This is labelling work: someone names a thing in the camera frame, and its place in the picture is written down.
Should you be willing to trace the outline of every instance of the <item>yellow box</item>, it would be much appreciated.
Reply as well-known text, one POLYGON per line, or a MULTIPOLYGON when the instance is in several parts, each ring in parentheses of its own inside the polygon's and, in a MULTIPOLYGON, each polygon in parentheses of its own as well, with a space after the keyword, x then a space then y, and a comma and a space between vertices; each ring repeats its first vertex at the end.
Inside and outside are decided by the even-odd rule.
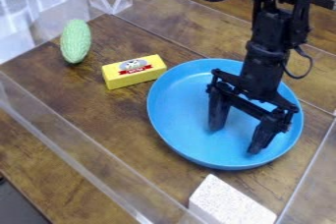
POLYGON ((166 71, 158 55, 143 56, 102 66, 102 77, 107 89, 138 84, 157 79, 166 71))

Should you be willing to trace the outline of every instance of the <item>transparent acrylic panel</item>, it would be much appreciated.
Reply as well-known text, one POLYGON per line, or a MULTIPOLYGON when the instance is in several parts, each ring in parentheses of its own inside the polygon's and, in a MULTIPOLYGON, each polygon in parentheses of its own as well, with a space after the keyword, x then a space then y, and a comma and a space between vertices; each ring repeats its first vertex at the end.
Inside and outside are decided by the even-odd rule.
MULTIPOLYGON (((243 59, 245 42, 250 37, 247 22, 189 0, 107 1, 114 16, 202 56, 243 59)), ((285 75, 285 83, 289 84, 298 98, 333 114, 336 55, 309 45, 303 45, 302 49, 313 57, 314 67, 307 77, 299 81, 291 80, 285 75)), ((306 68, 306 60, 291 52, 290 71, 298 75, 306 68)))
POLYGON ((1 72, 0 109, 139 223, 202 223, 202 220, 1 72))
POLYGON ((109 6, 103 1, 15 0, 2 7, 7 14, 0 16, 0 22, 7 28, 0 32, 0 64, 58 36, 69 20, 87 22, 105 14, 109 6))
POLYGON ((336 121, 277 223, 336 223, 336 121))

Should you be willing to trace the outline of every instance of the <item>green vegetable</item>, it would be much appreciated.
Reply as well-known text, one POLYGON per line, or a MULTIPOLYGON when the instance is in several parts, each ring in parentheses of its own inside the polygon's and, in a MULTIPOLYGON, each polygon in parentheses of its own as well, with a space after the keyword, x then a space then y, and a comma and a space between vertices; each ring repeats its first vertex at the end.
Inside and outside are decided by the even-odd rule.
POLYGON ((59 37, 59 50, 67 63, 79 63, 90 47, 90 30, 81 20, 71 20, 66 24, 59 37))

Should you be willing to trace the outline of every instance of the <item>white block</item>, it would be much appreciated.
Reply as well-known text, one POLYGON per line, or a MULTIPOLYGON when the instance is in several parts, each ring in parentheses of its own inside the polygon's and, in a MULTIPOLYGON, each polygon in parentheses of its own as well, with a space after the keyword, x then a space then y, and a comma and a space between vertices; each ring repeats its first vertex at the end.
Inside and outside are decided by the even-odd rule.
POLYGON ((271 224, 277 215, 209 174, 189 198, 189 209, 209 224, 271 224))

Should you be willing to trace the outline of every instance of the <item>blue plastic plate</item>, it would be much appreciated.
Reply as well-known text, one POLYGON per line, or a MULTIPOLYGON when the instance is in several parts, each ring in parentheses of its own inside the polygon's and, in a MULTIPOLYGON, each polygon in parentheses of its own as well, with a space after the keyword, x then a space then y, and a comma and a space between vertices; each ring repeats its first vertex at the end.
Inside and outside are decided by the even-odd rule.
MULTIPOLYGON (((147 94, 149 120, 166 144, 190 161, 214 169, 250 169, 278 158, 294 146, 302 128, 301 109, 293 115, 290 130, 277 134, 258 154, 247 154, 246 148, 258 120, 231 107, 223 128, 214 133, 207 130, 209 96, 205 89, 214 68, 238 75, 241 62, 203 59, 183 63, 165 72, 147 94)), ((299 108, 285 84, 279 84, 278 91, 299 108)), ((255 104, 266 110, 274 108, 257 101, 255 104)))

